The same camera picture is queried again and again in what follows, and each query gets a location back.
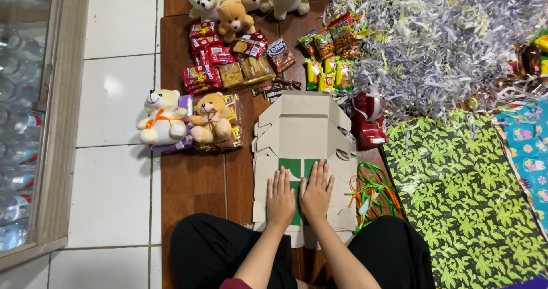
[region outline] brown teddy bear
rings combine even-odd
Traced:
[[[190,133],[195,141],[212,143],[216,137],[216,142],[224,142],[230,138],[232,125],[228,118],[233,114],[226,106],[222,93],[210,93],[202,97],[195,113],[198,115],[189,117],[190,122],[194,124]]]
[[[232,43],[236,33],[251,34],[256,32],[255,21],[245,13],[245,6],[241,0],[225,0],[217,7],[219,13],[219,33],[224,35],[225,43]]]

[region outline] orange ribbon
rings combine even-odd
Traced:
[[[173,121],[190,122],[189,119],[175,119],[175,118],[164,117],[164,116],[162,116],[163,113],[164,113],[164,109],[162,108],[156,113],[156,117],[154,119],[148,120],[146,122],[146,127],[147,128],[152,128],[152,126],[156,123],[157,120],[167,120],[169,122],[169,125],[171,125],[172,120]]]

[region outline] hand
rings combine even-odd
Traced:
[[[320,159],[319,163],[323,164],[324,159]],[[306,187],[306,178],[301,178],[300,209],[309,223],[313,223],[317,219],[325,219],[327,209],[329,209],[329,200],[331,199],[335,176],[331,175],[329,184],[327,184],[328,170],[329,165],[318,165],[318,162],[315,162],[312,166],[308,187]]]
[[[269,179],[266,191],[267,225],[285,231],[295,215],[295,190],[289,188],[289,172],[284,166],[274,174],[274,182]]]

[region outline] red snack packet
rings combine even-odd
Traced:
[[[217,22],[205,21],[200,24],[192,25],[190,27],[190,37],[206,37],[214,36],[217,34]]]
[[[218,82],[215,84],[199,84],[197,86],[190,86],[186,90],[190,93],[191,96],[194,96],[198,93],[209,92],[221,88],[223,88],[223,84],[221,82]]]
[[[266,50],[267,43],[268,39],[259,30],[252,35],[243,35],[234,39],[230,45],[230,51],[258,58]]]
[[[209,56],[208,51],[206,49],[200,49],[194,56],[194,60],[196,62],[196,65],[204,65],[209,64]]]
[[[190,39],[190,45],[192,46],[193,52],[211,45],[221,44],[222,42],[223,41],[218,35]]]
[[[219,70],[209,64],[184,68],[182,72],[185,87],[197,84],[216,84],[221,82]]]
[[[215,45],[207,48],[209,63],[213,65],[223,65],[236,62],[234,55],[230,53],[230,48],[223,45]]]

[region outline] red tape dispenser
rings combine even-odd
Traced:
[[[382,130],[384,99],[379,90],[360,92],[353,98],[352,134],[358,141],[358,151],[388,142]]]

